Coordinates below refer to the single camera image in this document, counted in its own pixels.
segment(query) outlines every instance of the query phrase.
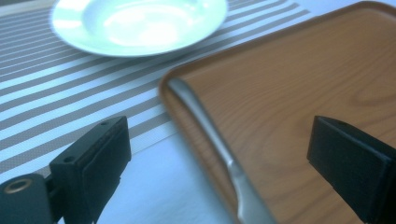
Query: wooden tray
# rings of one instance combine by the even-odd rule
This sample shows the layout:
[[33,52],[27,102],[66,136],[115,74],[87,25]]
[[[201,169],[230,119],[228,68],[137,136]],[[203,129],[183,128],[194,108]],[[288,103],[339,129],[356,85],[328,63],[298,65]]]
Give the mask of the wooden tray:
[[313,118],[348,122],[396,147],[396,9],[359,3],[186,64],[160,95],[233,211],[213,148],[166,87],[196,91],[279,223],[361,223],[308,163]]

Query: striped placemat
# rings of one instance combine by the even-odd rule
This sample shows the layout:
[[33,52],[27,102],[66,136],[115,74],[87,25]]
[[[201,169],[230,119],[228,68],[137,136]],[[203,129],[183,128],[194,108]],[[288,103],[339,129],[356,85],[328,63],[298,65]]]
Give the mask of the striped placemat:
[[103,119],[127,116],[133,153],[176,133],[157,93],[169,69],[313,17],[291,0],[229,7],[206,40],[132,59],[67,46],[50,29],[49,8],[0,18],[0,183],[48,175],[48,163]]

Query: brass grommet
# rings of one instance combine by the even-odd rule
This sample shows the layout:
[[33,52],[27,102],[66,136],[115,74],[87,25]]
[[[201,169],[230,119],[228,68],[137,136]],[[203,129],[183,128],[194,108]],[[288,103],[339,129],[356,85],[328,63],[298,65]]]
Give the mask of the brass grommet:
[[32,184],[32,182],[32,179],[28,178],[16,180],[6,186],[4,193],[12,194],[27,189]]

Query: table surface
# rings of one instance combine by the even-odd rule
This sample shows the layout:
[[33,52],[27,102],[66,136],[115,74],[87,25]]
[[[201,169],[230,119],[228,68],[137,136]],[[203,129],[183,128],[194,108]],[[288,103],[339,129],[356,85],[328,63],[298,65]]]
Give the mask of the table surface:
[[159,79],[174,66],[358,1],[231,0],[227,21],[208,39],[145,59],[66,46],[49,29],[52,2],[36,2],[42,5],[0,7],[0,182],[47,175],[46,164],[92,125],[126,114],[134,156],[99,223],[230,223],[158,99]]

